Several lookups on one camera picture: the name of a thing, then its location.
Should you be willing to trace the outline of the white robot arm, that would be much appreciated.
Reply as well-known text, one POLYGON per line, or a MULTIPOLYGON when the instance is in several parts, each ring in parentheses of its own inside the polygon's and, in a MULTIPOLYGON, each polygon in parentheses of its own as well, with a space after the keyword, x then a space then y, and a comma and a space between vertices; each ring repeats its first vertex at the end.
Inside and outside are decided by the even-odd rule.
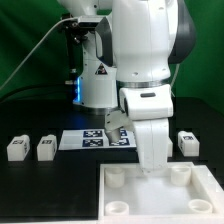
POLYGON ((57 1, 84 40, 73 103, 105 115, 111 142, 122 127, 132 131, 143 171, 165 167, 173 115, 169 65, 183 61, 195 43, 184 0, 57 1))

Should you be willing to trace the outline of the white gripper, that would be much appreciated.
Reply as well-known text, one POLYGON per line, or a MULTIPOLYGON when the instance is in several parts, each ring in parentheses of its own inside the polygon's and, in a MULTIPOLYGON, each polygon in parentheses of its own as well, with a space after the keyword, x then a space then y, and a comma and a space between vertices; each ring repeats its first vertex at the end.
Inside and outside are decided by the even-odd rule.
POLYGON ((152 88, 121 88, 120 109, 105 116, 105 134, 110 142, 120 140, 120 129, 134 133, 142 171, 167 165, 169 122, 173 103, 169 84, 152 88))

